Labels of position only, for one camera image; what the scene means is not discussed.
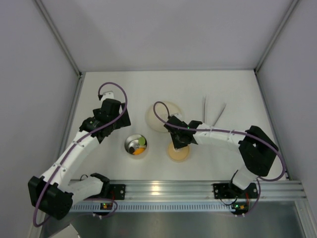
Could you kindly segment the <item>beige round lid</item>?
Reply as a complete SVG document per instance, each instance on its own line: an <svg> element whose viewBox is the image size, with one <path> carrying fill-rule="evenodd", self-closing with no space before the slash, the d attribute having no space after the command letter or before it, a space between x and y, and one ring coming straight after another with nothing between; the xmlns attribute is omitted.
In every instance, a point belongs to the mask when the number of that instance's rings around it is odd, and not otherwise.
<svg viewBox="0 0 317 238"><path fill-rule="evenodd" d="M167 154L171 160L175 162L183 162L190 155L190 146L186 146L181 149L175 149L173 143L171 142L168 146Z"/></svg>

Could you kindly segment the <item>steel lunch box bowl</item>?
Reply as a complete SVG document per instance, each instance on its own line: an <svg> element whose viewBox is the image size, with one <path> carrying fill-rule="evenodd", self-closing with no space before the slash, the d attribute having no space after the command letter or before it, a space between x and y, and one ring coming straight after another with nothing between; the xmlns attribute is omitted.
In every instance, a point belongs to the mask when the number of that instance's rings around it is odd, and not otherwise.
<svg viewBox="0 0 317 238"><path fill-rule="evenodd" d="M148 147L149 147L149 144L148 144L148 141L146 139L146 145L145 146L140 146L139 143L138 143L138 138L139 137L145 137L144 135L141 135L141 134L132 134L130 136L128 136L125 141L124 141L124 149L126 151L126 153L132 158L132 159L143 159L145 158L145 156L147 155L147 152L148 152ZM138 149L138 148L145 148L145 151L140 154L140 155L133 155L133 153L129 153L129 148L130 147L133 147L135 150Z"/></svg>

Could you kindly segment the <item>green round food piece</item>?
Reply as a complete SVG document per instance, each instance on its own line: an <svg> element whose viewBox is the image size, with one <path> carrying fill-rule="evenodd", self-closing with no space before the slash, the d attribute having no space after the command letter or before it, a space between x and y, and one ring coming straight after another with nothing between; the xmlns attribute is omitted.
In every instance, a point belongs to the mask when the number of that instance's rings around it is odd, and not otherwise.
<svg viewBox="0 0 317 238"><path fill-rule="evenodd" d="M145 137L141 136L138 138L138 143L140 146L145 146L146 145L146 139Z"/></svg>

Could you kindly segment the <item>orange fish-shaped food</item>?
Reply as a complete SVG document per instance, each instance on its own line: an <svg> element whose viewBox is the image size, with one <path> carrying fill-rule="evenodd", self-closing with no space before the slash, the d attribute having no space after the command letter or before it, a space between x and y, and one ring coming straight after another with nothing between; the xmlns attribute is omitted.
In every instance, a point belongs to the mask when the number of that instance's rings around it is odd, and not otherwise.
<svg viewBox="0 0 317 238"><path fill-rule="evenodd" d="M133 155L140 155L145 151L145 148L138 148L133 152Z"/></svg>

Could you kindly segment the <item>metal serving tongs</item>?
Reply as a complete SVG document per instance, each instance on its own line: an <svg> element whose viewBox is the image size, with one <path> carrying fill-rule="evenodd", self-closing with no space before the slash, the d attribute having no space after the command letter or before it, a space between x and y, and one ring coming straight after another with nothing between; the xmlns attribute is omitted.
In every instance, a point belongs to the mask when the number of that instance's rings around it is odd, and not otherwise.
<svg viewBox="0 0 317 238"><path fill-rule="evenodd" d="M203 123L215 126L221 115L226 108L225 102L215 102L214 100L209 100L209 97L205 95L203 97Z"/></svg>

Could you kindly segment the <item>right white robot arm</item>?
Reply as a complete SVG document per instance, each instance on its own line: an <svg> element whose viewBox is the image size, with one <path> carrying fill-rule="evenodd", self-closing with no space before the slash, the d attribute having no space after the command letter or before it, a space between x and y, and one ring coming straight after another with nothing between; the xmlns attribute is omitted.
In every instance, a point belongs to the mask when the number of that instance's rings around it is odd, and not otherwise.
<svg viewBox="0 0 317 238"><path fill-rule="evenodd" d="M190 144L212 145L240 154L244 165L234 173L228 185L236 194L243 193L257 178L266 177L279 154L275 143L254 125L243 132L215 128L197 120L187 124L170 116L164 127L170 133L175 149Z"/></svg>

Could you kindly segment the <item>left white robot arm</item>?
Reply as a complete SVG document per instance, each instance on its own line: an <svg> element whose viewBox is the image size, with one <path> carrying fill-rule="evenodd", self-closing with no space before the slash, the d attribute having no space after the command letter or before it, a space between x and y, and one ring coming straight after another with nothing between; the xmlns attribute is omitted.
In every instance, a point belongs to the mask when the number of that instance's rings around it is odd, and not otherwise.
<svg viewBox="0 0 317 238"><path fill-rule="evenodd" d="M93 117L85 119L75 138L59 159L40 177L33 176L28 182L31 203L34 206L33 220L37 212L60 220L70 208L87 199L113 199L110 180L93 173L82 181L70 183L80 165L102 141L114 130L130 126L126 103L115 99L104 99Z"/></svg>

